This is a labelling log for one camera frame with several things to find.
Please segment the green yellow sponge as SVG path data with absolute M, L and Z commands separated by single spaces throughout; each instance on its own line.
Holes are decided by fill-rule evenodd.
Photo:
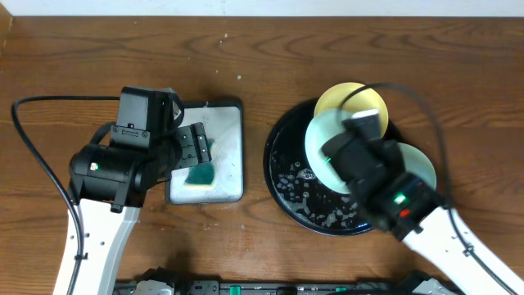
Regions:
M 215 167 L 212 161 L 189 170 L 184 185 L 193 189 L 212 189 L 215 184 Z

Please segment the pale green plate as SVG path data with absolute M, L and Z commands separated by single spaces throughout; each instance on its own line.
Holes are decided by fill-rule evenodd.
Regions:
M 398 143 L 404 159 L 405 169 L 421 178 L 429 187 L 436 190 L 436 170 L 430 159 L 419 149 L 406 143 Z

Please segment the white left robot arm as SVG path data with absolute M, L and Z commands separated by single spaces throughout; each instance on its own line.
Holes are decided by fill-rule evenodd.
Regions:
M 149 131 L 109 122 L 71 158 L 67 193 L 74 210 L 68 215 L 55 294 L 112 293 L 147 191 L 168 183 L 174 170 L 211 160 L 201 122 L 168 132 L 146 150 L 101 143 L 106 135 L 116 139 L 120 133 L 135 142 L 151 137 Z

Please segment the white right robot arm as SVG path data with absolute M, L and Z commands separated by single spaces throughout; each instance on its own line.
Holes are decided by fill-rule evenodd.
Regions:
M 465 294 L 521 294 L 523 280 L 465 224 L 456 209 L 406 170 L 399 144 L 345 132 L 321 148 L 364 218 L 437 267 Z

